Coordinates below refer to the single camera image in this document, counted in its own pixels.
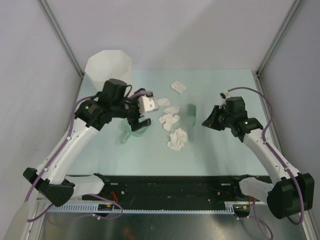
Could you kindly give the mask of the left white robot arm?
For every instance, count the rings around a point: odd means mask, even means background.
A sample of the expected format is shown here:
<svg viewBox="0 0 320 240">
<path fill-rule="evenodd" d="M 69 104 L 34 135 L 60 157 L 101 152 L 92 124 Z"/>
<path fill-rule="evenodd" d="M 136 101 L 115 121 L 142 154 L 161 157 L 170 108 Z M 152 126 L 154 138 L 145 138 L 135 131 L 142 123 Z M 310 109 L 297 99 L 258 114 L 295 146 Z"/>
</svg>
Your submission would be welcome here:
<svg viewBox="0 0 320 240">
<path fill-rule="evenodd" d="M 71 177 L 67 172 L 84 146 L 112 119 L 126 119 L 133 132 L 151 125 L 145 115 L 158 109 L 153 92 L 140 88 L 129 95 L 131 90 L 131 85 L 111 78 L 104 82 L 101 91 L 79 100 L 72 110 L 68 130 L 51 154 L 38 167 L 28 167 L 23 172 L 31 188 L 55 207 L 85 195 L 107 199 L 111 188 L 101 174 Z"/>
</svg>

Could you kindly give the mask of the green plastic dustpan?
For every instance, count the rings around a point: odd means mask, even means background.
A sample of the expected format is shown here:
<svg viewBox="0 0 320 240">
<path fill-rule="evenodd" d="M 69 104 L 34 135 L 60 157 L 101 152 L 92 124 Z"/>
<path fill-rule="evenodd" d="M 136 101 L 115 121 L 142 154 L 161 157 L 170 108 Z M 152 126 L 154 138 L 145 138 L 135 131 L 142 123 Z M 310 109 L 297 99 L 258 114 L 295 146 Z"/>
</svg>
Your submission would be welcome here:
<svg viewBox="0 0 320 240">
<path fill-rule="evenodd" d="M 121 122 L 121 128 L 124 130 L 124 135 L 121 137 L 120 142 L 125 144 L 130 137 L 141 137 L 145 134 L 148 127 L 143 127 L 137 131 L 132 131 L 131 126 L 128 124 L 127 120 Z"/>
</svg>

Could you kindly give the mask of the green hand brush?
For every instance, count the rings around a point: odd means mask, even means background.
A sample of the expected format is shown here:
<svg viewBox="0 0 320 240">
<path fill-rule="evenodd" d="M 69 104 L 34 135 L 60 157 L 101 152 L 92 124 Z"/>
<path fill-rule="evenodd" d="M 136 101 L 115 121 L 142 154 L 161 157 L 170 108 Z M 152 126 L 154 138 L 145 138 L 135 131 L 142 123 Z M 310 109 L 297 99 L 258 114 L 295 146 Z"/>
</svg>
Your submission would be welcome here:
<svg viewBox="0 0 320 240">
<path fill-rule="evenodd" d="M 197 122 L 197 107 L 195 104 L 189 103 L 186 109 L 187 109 L 187 112 L 186 112 L 187 135 L 188 135 L 188 140 L 192 142 L 193 136 L 194 136 L 194 128 Z"/>
</svg>

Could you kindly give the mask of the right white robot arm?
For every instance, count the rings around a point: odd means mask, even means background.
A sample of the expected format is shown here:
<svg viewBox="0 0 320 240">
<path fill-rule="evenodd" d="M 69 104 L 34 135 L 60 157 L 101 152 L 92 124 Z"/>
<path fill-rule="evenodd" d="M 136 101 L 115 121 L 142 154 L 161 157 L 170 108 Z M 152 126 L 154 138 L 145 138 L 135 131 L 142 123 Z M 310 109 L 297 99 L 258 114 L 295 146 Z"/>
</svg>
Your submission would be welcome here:
<svg viewBox="0 0 320 240">
<path fill-rule="evenodd" d="M 245 174 L 234 178 L 231 196 L 242 201 L 251 196 L 266 203 L 277 219 L 302 214 L 312 209 L 315 180 L 309 173 L 301 173 L 265 136 L 263 125 L 249 118 L 242 97 L 228 97 L 215 105 L 202 126 L 216 131 L 230 129 L 232 135 L 248 147 L 270 177 L 271 183 Z"/>
</svg>

